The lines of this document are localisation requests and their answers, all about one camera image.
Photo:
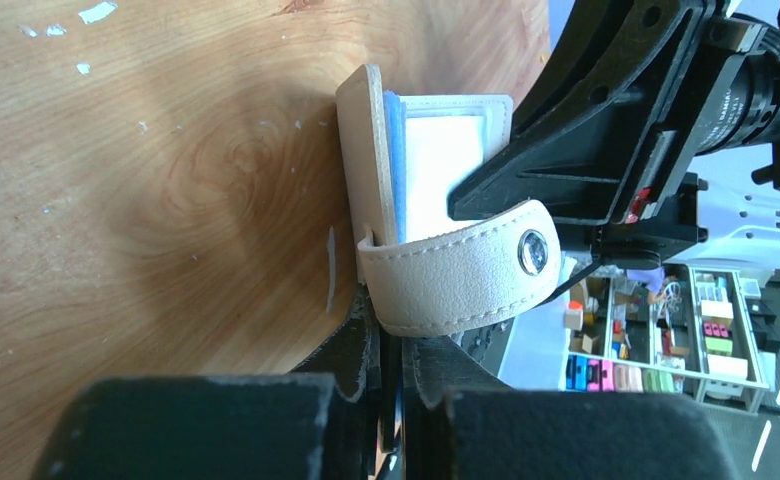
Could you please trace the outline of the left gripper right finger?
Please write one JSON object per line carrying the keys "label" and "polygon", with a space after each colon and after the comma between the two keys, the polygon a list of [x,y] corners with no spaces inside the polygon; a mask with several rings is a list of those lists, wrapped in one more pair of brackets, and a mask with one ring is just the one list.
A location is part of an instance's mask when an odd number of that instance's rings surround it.
{"label": "left gripper right finger", "polygon": [[479,394],[510,388],[448,337],[402,342],[401,448],[405,479],[470,479]]}

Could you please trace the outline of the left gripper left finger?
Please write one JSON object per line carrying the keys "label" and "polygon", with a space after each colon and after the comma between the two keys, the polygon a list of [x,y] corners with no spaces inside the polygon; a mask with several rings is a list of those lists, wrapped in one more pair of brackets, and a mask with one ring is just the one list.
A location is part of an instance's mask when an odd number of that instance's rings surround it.
{"label": "left gripper left finger", "polygon": [[293,369],[331,375],[335,381],[321,407],[321,479],[365,479],[375,472],[379,349],[379,325],[368,290],[360,285],[342,325]]}

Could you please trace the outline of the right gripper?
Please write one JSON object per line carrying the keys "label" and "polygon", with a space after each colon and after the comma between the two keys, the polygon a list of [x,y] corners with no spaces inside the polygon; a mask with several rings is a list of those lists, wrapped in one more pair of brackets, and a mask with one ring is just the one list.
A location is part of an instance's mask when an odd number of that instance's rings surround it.
{"label": "right gripper", "polygon": [[742,127],[742,54],[729,26],[710,27],[700,47],[711,1],[551,4],[569,15],[509,143],[447,207],[482,220],[536,199],[559,223],[608,224],[586,234],[591,261],[558,297],[602,267],[655,271],[706,240],[696,220],[705,184],[687,168]]}

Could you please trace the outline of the beige card holder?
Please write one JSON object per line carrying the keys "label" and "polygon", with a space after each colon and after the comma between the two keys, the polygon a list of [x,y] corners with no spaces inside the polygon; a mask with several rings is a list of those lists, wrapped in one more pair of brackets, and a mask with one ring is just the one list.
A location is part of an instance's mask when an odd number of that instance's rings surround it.
{"label": "beige card holder", "polygon": [[402,96],[358,67],[336,109],[359,280],[390,334],[435,337],[541,304],[560,281],[554,221],[529,197],[479,220],[450,216],[450,192],[508,143],[505,94]]}

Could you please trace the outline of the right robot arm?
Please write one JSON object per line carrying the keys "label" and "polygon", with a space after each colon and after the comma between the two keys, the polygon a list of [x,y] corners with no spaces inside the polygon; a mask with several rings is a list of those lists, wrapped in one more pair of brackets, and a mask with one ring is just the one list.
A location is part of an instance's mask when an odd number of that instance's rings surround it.
{"label": "right robot arm", "polygon": [[455,220],[532,198],[566,251],[651,270],[705,242],[692,160],[768,144],[753,181],[780,191],[780,8],[771,25],[725,1],[578,1],[513,115],[508,144],[449,195]]}

